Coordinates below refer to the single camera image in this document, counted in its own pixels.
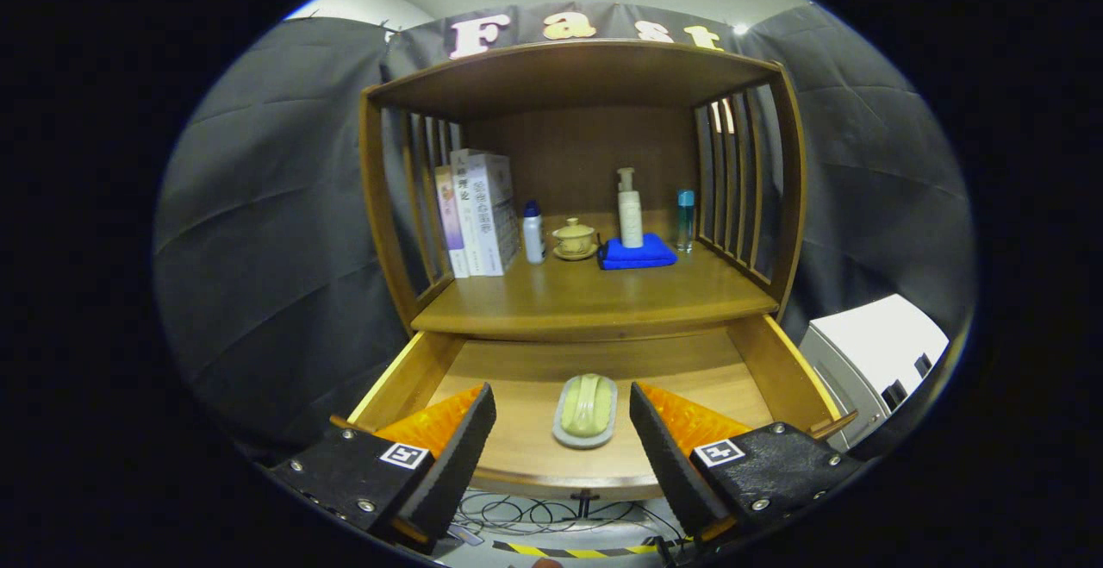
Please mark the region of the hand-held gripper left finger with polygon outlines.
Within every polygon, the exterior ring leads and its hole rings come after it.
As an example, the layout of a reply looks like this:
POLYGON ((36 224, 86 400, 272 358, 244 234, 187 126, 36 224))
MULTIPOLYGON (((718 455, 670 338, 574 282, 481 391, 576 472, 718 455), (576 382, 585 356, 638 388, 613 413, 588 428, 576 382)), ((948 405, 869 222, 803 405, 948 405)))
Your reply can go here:
POLYGON ((382 542, 432 551, 446 537, 496 422, 491 384, 383 429, 343 421, 271 468, 308 505, 382 542))

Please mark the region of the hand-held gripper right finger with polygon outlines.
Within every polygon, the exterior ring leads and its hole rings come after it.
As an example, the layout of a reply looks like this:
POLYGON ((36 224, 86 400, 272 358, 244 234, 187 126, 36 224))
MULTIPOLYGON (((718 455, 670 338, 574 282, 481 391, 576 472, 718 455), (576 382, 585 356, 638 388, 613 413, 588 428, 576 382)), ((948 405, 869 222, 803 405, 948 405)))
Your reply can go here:
POLYGON ((629 415, 658 489, 700 549, 788 524, 863 470, 792 424, 752 429, 642 381, 629 415))

